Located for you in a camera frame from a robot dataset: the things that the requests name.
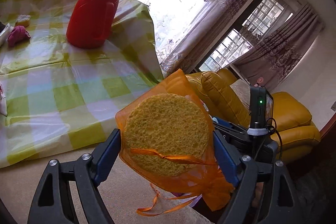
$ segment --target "purple knit item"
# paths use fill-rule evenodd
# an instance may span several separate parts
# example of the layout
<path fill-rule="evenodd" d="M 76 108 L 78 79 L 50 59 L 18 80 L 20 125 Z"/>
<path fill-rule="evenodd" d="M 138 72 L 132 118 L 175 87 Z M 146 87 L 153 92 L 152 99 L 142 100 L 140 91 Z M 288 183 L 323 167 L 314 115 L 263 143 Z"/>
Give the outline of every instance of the purple knit item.
<path fill-rule="evenodd" d="M 24 39 L 29 39 L 30 35 L 23 26 L 14 27 L 13 31 L 9 34 L 7 41 L 9 47 L 14 47 L 17 42 Z"/>

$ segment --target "orange ribbon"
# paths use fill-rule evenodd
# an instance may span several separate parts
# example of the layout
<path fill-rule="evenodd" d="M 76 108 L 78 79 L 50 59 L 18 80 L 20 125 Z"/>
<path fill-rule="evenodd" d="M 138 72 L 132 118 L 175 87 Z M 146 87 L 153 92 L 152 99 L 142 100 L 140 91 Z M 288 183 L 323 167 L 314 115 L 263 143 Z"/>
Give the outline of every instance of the orange ribbon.
<path fill-rule="evenodd" d="M 131 148 L 132 154 L 139 155 L 149 155 L 149 156 L 158 156 L 161 159 L 166 159 L 177 164 L 203 164 L 203 165 L 217 165 L 216 162 L 208 162 L 200 160 L 194 156 L 189 155 L 177 155 L 177 156 L 164 156 L 157 152 L 155 149 L 142 149 L 142 148 Z"/>
<path fill-rule="evenodd" d="M 189 194 L 189 195 L 185 195 L 185 196 L 177 196 L 177 197 L 175 197 L 175 198 L 165 198 L 165 197 L 163 197 L 164 199 L 167 199 L 167 200 L 168 200 L 168 199 L 184 199 L 184 198 L 192 198 L 192 197 L 196 196 L 195 198 L 193 198 L 193 199 L 191 199 L 191 200 L 188 200 L 188 201 L 186 201 L 186 202 L 184 202 L 184 203 L 182 203 L 182 204 L 179 204 L 179 205 L 177 205 L 177 206 L 175 206 L 175 207 L 173 207 L 173 208 L 171 208 L 171 209 L 169 209 L 169 210 L 167 210 L 167 211 L 164 211 L 163 213 L 159 213 L 159 214 L 148 214 L 148 213 L 144 213 L 144 212 L 147 212 L 147 211 L 151 210 L 151 209 L 155 206 L 155 204 L 156 204 L 156 202 L 157 202 L 157 200 L 158 200 L 158 197 L 160 196 L 160 192 L 159 192 L 157 189 L 155 189 L 154 185 L 153 185 L 152 183 L 150 183 L 150 185 L 151 185 L 151 187 L 153 188 L 153 190 L 156 192 L 156 196 L 155 196 L 154 199 L 153 199 L 153 206 L 151 206 L 151 207 L 147 207 L 147 208 L 138 208 L 137 211 L 136 211 L 138 215 L 141 215 L 141 216 L 158 216 L 158 215 L 161 215 L 161 214 L 166 214 L 166 213 L 170 213 L 170 212 L 173 212 L 173 211 L 177 211 L 177 210 L 179 210 L 179 209 L 181 209 L 181 208 L 183 208 L 183 207 L 189 205 L 189 204 L 190 204 L 191 202 L 193 202 L 193 201 L 195 200 L 195 198 L 198 196 L 198 194 Z"/>

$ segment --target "device screen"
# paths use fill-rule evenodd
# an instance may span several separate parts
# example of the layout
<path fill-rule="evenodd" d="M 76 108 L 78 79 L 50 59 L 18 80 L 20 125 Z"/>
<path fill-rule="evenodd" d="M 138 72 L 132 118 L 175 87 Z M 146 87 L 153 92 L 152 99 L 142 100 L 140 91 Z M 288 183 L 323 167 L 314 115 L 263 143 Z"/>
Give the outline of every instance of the device screen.
<path fill-rule="evenodd" d="M 266 118 L 267 125 L 272 124 L 272 120 L 269 120 L 272 117 L 273 117 L 273 100 L 268 94 L 266 94 L 265 118 Z"/>

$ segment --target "silver bolt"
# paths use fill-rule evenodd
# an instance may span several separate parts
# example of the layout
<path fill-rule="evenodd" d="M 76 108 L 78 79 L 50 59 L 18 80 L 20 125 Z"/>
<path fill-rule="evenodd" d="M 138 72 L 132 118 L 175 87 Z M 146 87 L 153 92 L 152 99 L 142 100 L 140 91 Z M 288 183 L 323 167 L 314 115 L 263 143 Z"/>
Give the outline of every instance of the silver bolt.
<path fill-rule="evenodd" d="M 57 160 L 51 160 L 51 161 L 49 162 L 49 164 L 50 164 L 51 166 L 54 166 L 54 165 L 57 164 Z"/>
<path fill-rule="evenodd" d="M 283 167 L 284 163 L 281 160 L 277 160 L 275 164 L 279 167 Z"/>
<path fill-rule="evenodd" d="M 89 158 L 91 158 L 90 153 L 85 153 L 85 154 L 82 155 L 82 160 L 88 160 Z"/>
<path fill-rule="evenodd" d="M 244 155 L 244 156 L 241 157 L 241 159 L 242 159 L 243 161 L 250 161 L 250 160 L 251 160 L 251 157 L 248 156 L 248 155 Z"/>

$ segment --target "yellow sponge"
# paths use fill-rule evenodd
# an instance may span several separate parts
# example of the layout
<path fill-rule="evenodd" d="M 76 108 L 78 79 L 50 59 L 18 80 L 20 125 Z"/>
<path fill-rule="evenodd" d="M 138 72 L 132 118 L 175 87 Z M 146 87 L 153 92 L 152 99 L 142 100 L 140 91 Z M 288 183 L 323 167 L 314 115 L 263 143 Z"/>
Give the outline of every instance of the yellow sponge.
<path fill-rule="evenodd" d="M 28 27 L 30 25 L 30 15 L 19 15 L 15 22 L 15 26 Z"/>
<path fill-rule="evenodd" d="M 183 96 L 159 94 L 143 100 L 129 115 L 123 134 L 125 148 L 155 149 L 160 154 L 201 158 L 209 127 L 201 109 Z M 158 156 L 131 154 L 144 170 L 176 176 L 194 165 L 177 164 Z"/>

